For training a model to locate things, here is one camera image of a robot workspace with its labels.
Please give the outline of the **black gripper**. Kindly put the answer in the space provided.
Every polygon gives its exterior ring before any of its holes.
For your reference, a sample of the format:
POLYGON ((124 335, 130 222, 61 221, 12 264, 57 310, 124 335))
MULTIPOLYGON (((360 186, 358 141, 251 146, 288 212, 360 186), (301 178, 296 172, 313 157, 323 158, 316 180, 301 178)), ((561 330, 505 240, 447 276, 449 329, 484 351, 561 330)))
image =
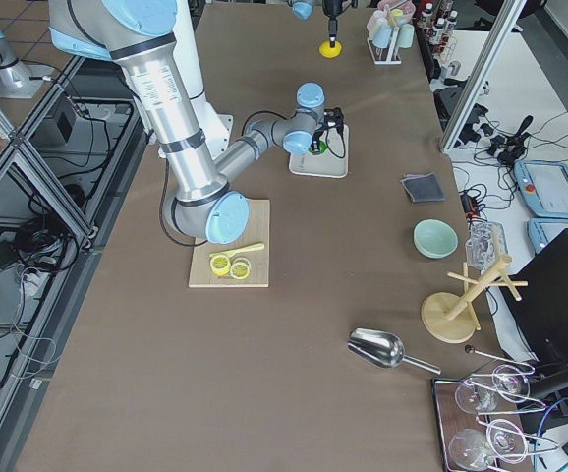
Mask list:
POLYGON ((321 141, 321 137, 334 129, 341 139, 342 145, 345 145, 344 139, 344 115, 340 107, 327 108, 324 110, 323 121, 316 128, 312 135, 312 142, 321 141))
POLYGON ((342 0, 322 0, 323 14, 327 17, 327 33, 329 47, 335 48, 337 43, 338 17, 343 13, 342 0))

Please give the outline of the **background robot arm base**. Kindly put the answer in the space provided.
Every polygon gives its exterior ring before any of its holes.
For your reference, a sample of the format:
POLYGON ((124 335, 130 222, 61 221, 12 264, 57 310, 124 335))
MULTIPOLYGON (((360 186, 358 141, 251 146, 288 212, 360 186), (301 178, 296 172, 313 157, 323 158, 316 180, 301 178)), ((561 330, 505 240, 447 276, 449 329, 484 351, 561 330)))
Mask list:
POLYGON ((51 66, 29 65, 13 51, 0 30, 0 98, 31 99, 48 83, 51 66))

